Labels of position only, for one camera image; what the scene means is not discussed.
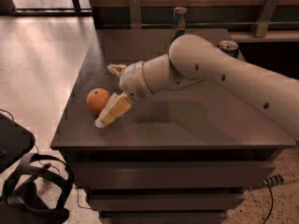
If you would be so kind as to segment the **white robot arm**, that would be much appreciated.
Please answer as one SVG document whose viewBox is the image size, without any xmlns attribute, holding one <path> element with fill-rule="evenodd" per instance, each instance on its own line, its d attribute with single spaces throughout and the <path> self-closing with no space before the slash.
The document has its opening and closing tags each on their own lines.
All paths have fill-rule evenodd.
<svg viewBox="0 0 299 224">
<path fill-rule="evenodd" d="M 111 64 L 107 69 L 120 79 L 121 94 L 108 99 L 95 121 L 98 128 L 121 117 L 137 99 L 210 80 L 299 139 L 299 80 L 238 60 L 200 36 L 182 35 L 165 55 L 130 65 Z"/>
</svg>

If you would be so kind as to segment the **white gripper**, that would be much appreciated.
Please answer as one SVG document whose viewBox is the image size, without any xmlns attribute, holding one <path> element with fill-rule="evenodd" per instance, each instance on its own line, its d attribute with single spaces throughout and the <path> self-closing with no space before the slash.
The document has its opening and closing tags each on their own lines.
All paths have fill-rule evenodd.
<svg viewBox="0 0 299 224">
<path fill-rule="evenodd" d="M 107 70 L 114 76 L 120 77 L 120 88 L 123 91 L 118 95 L 113 93 L 108 99 L 105 108 L 95 120 L 97 128 L 105 128 L 117 118 L 125 114 L 132 106 L 133 100 L 151 97 L 152 92 L 148 88 L 142 61 L 126 66 L 124 64 L 110 64 Z"/>
</svg>

